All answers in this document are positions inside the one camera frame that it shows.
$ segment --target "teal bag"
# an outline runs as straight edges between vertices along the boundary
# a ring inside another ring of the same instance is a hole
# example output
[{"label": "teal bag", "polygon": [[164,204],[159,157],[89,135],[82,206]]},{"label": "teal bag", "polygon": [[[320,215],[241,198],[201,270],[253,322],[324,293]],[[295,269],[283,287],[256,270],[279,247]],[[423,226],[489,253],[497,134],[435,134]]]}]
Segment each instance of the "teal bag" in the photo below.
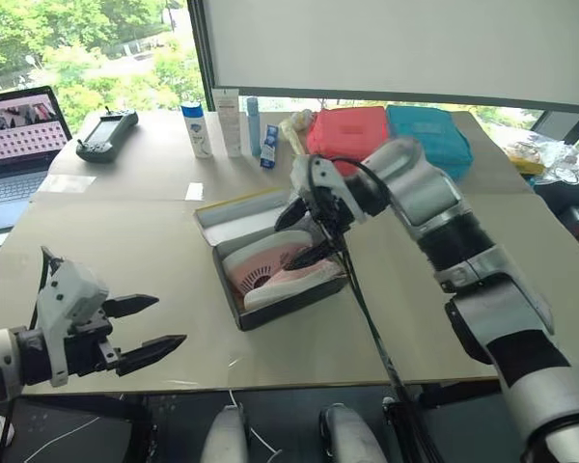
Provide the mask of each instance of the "teal bag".
[{"label": "teal bag", "polygon": [[451,113],[419,106],[386,107],[392,137],[411,136],[425,149],[427,161],[455,181],[467,173],[474,157],[470,144],[456,128]]}]

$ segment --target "white bottle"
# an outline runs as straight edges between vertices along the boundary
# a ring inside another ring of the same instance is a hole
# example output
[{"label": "white bottle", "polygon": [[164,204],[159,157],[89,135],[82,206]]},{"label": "white bottle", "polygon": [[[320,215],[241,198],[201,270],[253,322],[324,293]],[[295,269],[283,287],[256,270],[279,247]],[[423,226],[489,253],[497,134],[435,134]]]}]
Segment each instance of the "white bottle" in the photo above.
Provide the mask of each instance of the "white bottle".
[{"label": "white bottle", "polygon": [[210,139],[208,138],[202,103],[197,101],[183,103],[180,109],[184,116],[186,129],[189,132],[195,157],[212,157],[212,149],[210,148]]}]

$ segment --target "small box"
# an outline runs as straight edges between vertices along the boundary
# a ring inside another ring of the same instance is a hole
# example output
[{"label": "small box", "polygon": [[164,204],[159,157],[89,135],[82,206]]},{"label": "small box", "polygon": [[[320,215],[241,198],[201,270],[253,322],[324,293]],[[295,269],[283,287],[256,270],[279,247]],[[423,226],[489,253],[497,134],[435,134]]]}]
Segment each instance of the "small box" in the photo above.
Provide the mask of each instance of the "small box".
[{"label": "small box", "polygon": [[195,211],[195,219],[207,243],[228,300],[235,324],[241,331],[257,328],[287,313],[295,312],[339,292],[347,283],[344,275],[307,289],[287,299],[245,312],[240,294],[234,290],[223,268],[223,259],[232,252],[274,233],[277,217],[288,204],[290,192],[267,190],[258,195],[213,204]]}]

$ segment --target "red pouch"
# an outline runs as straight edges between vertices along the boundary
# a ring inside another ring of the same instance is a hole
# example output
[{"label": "red pouch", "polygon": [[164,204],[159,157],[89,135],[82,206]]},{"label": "red pouch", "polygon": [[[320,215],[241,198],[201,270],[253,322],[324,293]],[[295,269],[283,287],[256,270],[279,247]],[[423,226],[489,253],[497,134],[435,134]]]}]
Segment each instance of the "red pouch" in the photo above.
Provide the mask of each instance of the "red pouch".
[{"label": "red pouch", "polygon": [[[381,106],[322,109],[307,135],[310,154],[325,158],[350,157],[362,161],[388,139],[386,111]],[[342,176],[356,171],[344,162],[335,164]]]}]

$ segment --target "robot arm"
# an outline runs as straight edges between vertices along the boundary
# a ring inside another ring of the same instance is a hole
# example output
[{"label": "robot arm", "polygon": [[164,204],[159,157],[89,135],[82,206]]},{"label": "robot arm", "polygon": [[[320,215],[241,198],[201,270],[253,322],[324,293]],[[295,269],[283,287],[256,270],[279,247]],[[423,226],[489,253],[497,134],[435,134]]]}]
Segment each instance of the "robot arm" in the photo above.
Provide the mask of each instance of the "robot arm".
[{"label": "robot arm", "polygon": [[527,445],[524,461],[579,462],[579,368],[552,341],[548,305],[481,229],[451,179],[426,161],[420,144],[390,141],[363,161],[368,170],[349,178],[329,160],[308,159],[294,162],[299,198],[277,229],[309,210],[332,242],[299,256],[293,268],[332,254],[334,236],[391,206],[453,295],[446,312],[463,348],[495,366]]},{"label": "robot arm", "polygon": [[0,330],[0,402],[18,396],[24,385],[49,380],[63,386],[71,374],[110,369],[128,374],[161,360],[186,339],[165,336],[125,353],[112,347],[108,318],[138,313],[158,299],[139,294],[107,299],[107,286],[88,268],[43,252],[52,270],[37,298],[39,326]]}]

